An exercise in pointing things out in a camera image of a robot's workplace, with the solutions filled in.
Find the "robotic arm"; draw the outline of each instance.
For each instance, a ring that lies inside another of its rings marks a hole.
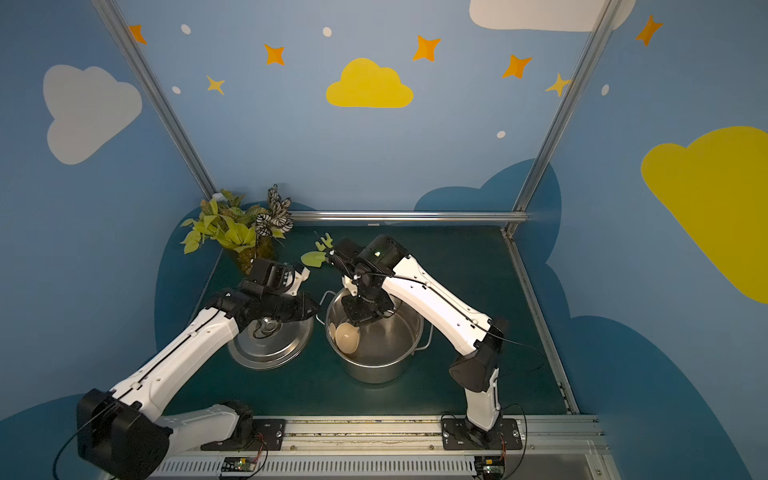
[[[458,357],[451,377],[465,389],[467,420],[487,432],[501,411],[496,379],[506,322],[472,309],[440,285],[402,245],[379,235],[361,248],[343,239],[330,258],[352,295],[343,299],[354,326],[374,322],[394,308],[395,296],[419,312],[451,342]]]
[[[344,239],[330,252],[352,295],[343,306],[353,325],[375,322],[408,303],[453,344],[449,367],[465,389],[467,422],[478,437],[500,414],[496,379],[505,322],[490,319],[437,283],[392,238],[379,236],[364,249]],[[252,322],[310,319],[318,305],[301,283],[309,277],[277,262],[256,259],[236,290],[218,293],[168,346],[109,392],[93,389],[78,403],[78,454],[121,480],[144,480],[167,456],[209,442],[241,449],[253,441],[250,408],[237,402],[183,415],[161,416],[184,383],[221,346]]]
[[[121,480],[143,480],[167,456],[236,436],[253,438],[252,412],[231,402],[183,415],[161,414],[176,392],[222,345],[252,322],[313,317],[318,305],[301,283],[309,277],[283,264],[255,259],[237,290],[218,293],[184,331],[109,392],[96,389],[78,403],[78,454]]]

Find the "dark green table surface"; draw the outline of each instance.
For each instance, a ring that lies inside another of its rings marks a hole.
[[[409,249],[427,272],[477,310],[505,317],[507,336],[541,349],[525,296],[506,245],[496,227],[296,227],[279,248],[280,261],[298,262],[315,250],[315,231],[329,231],[336,240],[349,237],[366,245],[387,233]],[[319,300],[326,290],[340,288],[340,276],[330,265],[311,269],[302,289]],[[234,287],[242,278],[225,254],[204,294]],[[321,307],[321,316],[325,309]],[[429,324],[421,345],[426,342]],[[206,408],[228,399],[253,407],[257,415],[425,415],[466,410],[464,390],[448,374],[456,357],[449,341],[435,329],[432,345],[415,354],[399,378],[379,386],[366,385],[342,370],[316,322],[304,351],[280,368],[257,372],[236,363],[228,349],[216,352],[167,407],[174,415]],[[502,351],[499,401],[516,402],[528,414],[565,413],[562,396],[549,366],[531,372],[542,358],[530,349],[505,344]]]

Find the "black mounting plate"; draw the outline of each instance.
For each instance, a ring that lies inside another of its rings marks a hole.
[[[490,432],[474,432],[475,438],[484,437],[484,445],[470,437],[470,431],[463,418],[443,418],[440,421],[440,428],[442,447],[445,450],[502,450],[502,435],[507,450],[523,449],[520,429],[515,419],[500,418]]]
[[[286,421],[284,419],[253,419],[253,438],[248,440],[227,439],[221,442],[206,443],[200,446],[200,450],[258,452],[261,448],[261,440],[258,435],[261,434],[266,440],[266,449],[270,452],[277,452],[283,446],[285,431]]]

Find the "yellow star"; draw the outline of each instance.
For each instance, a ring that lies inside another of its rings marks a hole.
[[[440,43],[440,39],[425,40],[419,35],[419,50],[416,50],[416,55],[413,55],[413,61],[417,61],[420,58],[426,58],[429,61],[435,61],[435,47]]]
[[[282,66],[285,66],[285,64],[283,63],[283,49],[285,47],[272,48],[265,43],[264,48],[266,48],[266,64],[267,65],[269,65],[270,63],[279,63]]]
[[[131,29],[131,34],[133,34],[137,42],[143,43],[144,45],[147,44],[147,41],[144,40],[144,37],[141,35],[141,25],[132,25],[128,28]]]
[[[643,31],[640,32],[640,34],[635,38],[635,40],[642,40],[645,46],[648,46],[648,42],[650,41],[650,38],[654,36],[654,33],[656,33],[656,30],[661,28],[661,26],[664,25],[663,23],[656,23],[654,22],[654,16],[651,15],[648,18],[648,23],[645,24],[645,28],[643,28]]]
[[[507,68],[507,71],[504,72],[502,75],[502,78],[507,78],[510,75],[514,75],[517,78],[523,78],[523,69],[525,66],[530,62],[533,57],[531,58],[524,58],[521,60],[520,58],[515,57],[514,55],[510,55],[509,59],[509,68]]]
[[[563,87],[569,83],[571,83],[570,80],[563,80],[558,73],[558,80],[554,83],[554,85],[552,85],[550,88],[547,88],[545,91],[556,91],[558,93],[558,97],[562,97]]]
[[[224,94],[224,92],[221,91],[221,84],[223,84],[226,80],[215,81],[211,77],[208,77],[208,81],[210,82],[210,87],[208,87],[208,90],[218,90],[220,94]]]

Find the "egg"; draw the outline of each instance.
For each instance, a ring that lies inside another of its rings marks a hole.
[[[357,350],[360,343],[360,328],[351,323],[342,323],[336,327],[336,345],[342,353],[349,355]]]

